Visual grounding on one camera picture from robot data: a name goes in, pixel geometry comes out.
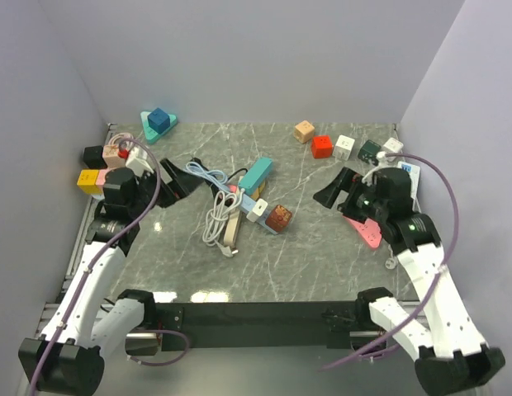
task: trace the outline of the table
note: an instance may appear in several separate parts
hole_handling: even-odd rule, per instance
[[[272,158],[262,197],[271,207],[284,205],[294,217],[279,235],[242,220],[239,253],[224,257],[201,241],[211,208],[211,191],[203,184],[176,205],[146,216],[110,296],[134,288],[155,292],[158,302],[327,301],[354,300],[361,290],[385,286],[398,299],[416,299],[405,271],[385,268],[384,242],[372,251],[336,209],[312,199],[342,166],[364,174],[369,166],[357,159],[358,150],[367,139],[383,144],[397,137],[394,125],[315,124],[316,133],[333,142],[340,134],[355,139],[348,161],[313,159],[309,143],[297,142],[293,129],[294,124],[278,123],[182,123],[153,144],[158,159],[167,157],[181,168],[194,156],[227,173],[258,157]],[[111,127],[111,133],[124,131],[144,141],[141,125]]]

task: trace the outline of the pink cube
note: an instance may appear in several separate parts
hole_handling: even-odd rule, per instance
[[[106,175],[108,172],[112,171],[112,169],[100,169],[98,172],[97,180],[95,181],[95,184],[100,190],[103,190],[104,183],[106,182]]]

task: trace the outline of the power strip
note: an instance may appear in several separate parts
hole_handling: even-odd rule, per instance
[[[358,221],[351,220],[346,216],[344,216],[344,218],[358,231],[358,234],[363,237],[364,242],[366,242],[370,248],[379,248],[382,240],[379,224],[377,224],[372,219],[367,219],[366,222],[362,224]]]
[[[420,183],[421,168],[412,163],[406,163],[405,161],[399,161],[397,163],[397,167],[407,171],[410,175],[410,180],[412,181],[412,190],[410,192],[410,196],[414,200],[414,208],[415,208],[416,201],[418,198],[418,185]]]

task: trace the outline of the teal box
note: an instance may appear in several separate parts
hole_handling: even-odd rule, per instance
[[[245,194],[251,196],[256,189],[262,184],[265,177],[273,169],[273,161],[271,158],[261,157],[243,176],[243,179],[238,184],[238,187],[245,189]]]
[[[178,122],[177,117],[174,114],[168,114],[170,116],[170,126],[162,133],[158,134],[149,127],[148,116],[149,111],[142,111],[140,113],[140,120],[142,121],[142,129],[144,130],[144,136],[146,142],[149,144],[155,143],[157,140],[165,136]]]

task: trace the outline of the white wall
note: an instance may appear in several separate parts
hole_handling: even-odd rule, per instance
[[[40,3],[112,122],[398,122],[463,0]]]
[[[37,2],[0,0],[0,395],[69,263],[80,150],[106,127]]]
[[[437,163],[461,207],[451,270],[470,314],[507,360],[512,394],[512,0],[467,0],[401,123],[409,153]],[[449,239],[447,194],[424,172],[421,201]]]

